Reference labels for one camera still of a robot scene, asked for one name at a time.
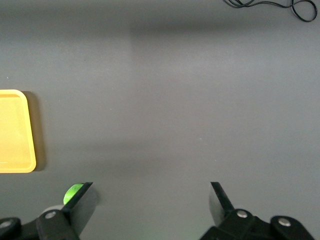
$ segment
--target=black cable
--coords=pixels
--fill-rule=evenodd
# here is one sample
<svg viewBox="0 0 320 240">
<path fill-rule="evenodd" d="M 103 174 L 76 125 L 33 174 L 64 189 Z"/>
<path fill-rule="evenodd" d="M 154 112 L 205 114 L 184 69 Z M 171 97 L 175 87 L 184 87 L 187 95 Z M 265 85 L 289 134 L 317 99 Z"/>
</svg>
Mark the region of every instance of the black cable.
<svg viewBox="0 0 320 240">
<path fill-rule="evenodd" d="M 291 0 L 291 4 L 290 5 L 282 5 L 282 4 L 279 4 L 279 3 L 274 2 L 274 1 L 259 1 L 259 2 L 255 2 L 255 0 L 250 0 L 250 1 L 246 2 L 246 3 L 242 3 L 240 0 L 224 0 L 224 1 L 226 3 L 229 2 L 230 3 L 229 5 L 231 7 L 233 7 L 233 8 L 236 8 L 236 9 L 249 8 L 249 7 L 253 7 L 253 6 L 256 6 L 256 5 L 260 5 L 260 4 L 273 5 L 273 6 L 277 6 L 279 8 L 283 8 L 283 9 L 292 8 L 292 11 L 296 15 L 296 17 L 298 19 L 300 19 L 301 21 L 306 22 L 306 23 L 312 22 L 313 20 L 316 19 L 317 15 L 318 15 L 317 6 L 312 0 L 299 0 L 299 1 L 296 1 L 296 2 L 295 2 L 295 0 Z M 311 20 L 304 19 L 296 11 L 295 5 L 298 4 L 298 3 L 303 3 L 303 2 L 310 3 L 312 5 L 312 7 L 313 7 L 314 15 L 313 15 L 313 18 Z"/>
</svg>

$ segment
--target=tennis ball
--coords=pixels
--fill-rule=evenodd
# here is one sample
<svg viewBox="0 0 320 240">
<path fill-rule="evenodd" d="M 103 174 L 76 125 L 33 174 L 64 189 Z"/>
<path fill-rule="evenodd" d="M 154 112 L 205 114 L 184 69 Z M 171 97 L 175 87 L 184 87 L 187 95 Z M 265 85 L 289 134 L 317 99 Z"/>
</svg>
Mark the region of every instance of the tennis ball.
<svg viewBox="0 0 320 240">
<path fill-rule="evenodd" d="M 79 189 L 82 188 L 83 185 L 83 183 L 76 183 L 72 187 L 70 187 L 64 195 L 63 204 L 66 205 L 70 201 L 70 199 L 72 199 L 73 196 L 79 191 Z"/>
</svg>

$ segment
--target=gray surface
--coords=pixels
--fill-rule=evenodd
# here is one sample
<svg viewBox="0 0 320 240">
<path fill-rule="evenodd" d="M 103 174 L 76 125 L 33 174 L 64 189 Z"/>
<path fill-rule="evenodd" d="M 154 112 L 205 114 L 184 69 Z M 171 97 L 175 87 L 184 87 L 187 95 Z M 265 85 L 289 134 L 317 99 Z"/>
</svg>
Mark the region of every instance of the gray surface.
<svg viewBox="0 0 320 240">
<path fill-rule="evenodd" d="M 220 181 L 320 239 L 319 44 L 319 18 L 273 6 L 1 1 L 0 88 L 26 92 L 38 168 L 0 175 L 0 216 L 93 181 L 82 239 L 196 240 Z"/>
</svg>

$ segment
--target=screw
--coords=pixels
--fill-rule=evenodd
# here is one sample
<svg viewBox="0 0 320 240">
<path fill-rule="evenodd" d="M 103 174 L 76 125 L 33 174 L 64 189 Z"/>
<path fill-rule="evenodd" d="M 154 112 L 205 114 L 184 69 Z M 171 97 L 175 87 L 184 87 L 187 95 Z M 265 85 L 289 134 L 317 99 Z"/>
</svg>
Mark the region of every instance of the screw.
<svg viewBox="0 0 320 240">
<path fill-rule="evenodd" d="M 289 222 L 289 220 L 285 219 L 283 217 L 279 218 L 278 223 L 280 223 L 282 226 L 285 226 L 285 227 L 290 227 L 291 226 L 291 223 Z"/>
<path fill-rule="evenodd" d="M 57 213 L 55 211 L 51 211 L 51 212 L 48 212 L 44 218 L 45 219 L 52 219 Z"/>
<path fill-rule="evenodd" d="M 237 211 L 236 214 L 238 215 L 238 217 L 243 218 L 243 219 L 246 219 L 248 217 L 248 214 L 243 210 Z"/>
<path fill-rule="evenodd" d="M 0 224 L 0 229 L 4 229 L 6 227 L 9 227 L 12 224 L 12 221 L 4 221 L 3 223 Z"/>
</svg>

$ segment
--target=plastic tray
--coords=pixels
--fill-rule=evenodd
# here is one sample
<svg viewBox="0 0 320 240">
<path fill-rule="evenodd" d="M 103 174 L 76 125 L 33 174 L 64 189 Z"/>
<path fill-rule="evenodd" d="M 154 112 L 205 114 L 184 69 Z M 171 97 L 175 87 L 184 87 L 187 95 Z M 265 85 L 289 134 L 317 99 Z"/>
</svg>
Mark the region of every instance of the plastic tray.
<svg viewBox="0 0 320 240">
<path fill-rule="evenodd" d="M 0 173 L 29 173 L 36 167 L 26 96 L 0 90 Z"/>
</svg>

